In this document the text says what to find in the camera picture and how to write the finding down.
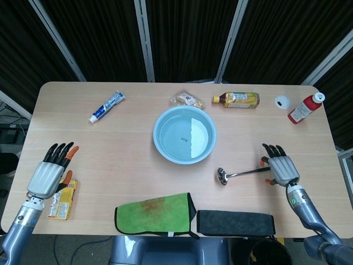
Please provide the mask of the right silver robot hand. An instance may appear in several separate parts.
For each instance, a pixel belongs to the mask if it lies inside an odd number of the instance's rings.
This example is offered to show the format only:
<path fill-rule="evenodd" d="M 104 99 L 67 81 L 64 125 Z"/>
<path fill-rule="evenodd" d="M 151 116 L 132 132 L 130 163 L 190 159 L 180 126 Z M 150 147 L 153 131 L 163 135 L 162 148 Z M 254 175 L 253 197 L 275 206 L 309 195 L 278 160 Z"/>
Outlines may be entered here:
<path fill-rule="evenodd" d="M 268 157 L 263 156 L 261 162 L 269 165 L 274 176 L 274 179 L 266 179 L 266 183 L 272 186 L 279 184 L 282 187 L 297 183 L 299 172 L 284 149 L 279 145 L 262 144 L 262 146 L 268 153 Z"/>

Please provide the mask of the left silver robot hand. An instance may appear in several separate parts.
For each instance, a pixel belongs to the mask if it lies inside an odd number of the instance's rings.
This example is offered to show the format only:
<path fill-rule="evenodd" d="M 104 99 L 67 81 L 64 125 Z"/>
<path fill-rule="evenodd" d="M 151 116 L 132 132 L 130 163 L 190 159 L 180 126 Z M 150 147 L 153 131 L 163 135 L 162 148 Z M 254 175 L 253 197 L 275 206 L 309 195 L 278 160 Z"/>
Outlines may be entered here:
<path fill-rule="evenodd" d="M 53 144 L 38 164 L 27 187 L 28 195 L 48 199 L 68 187 L 73 172 L 67 170 L 73 156 L 79 150 L 73 142 Z"/>

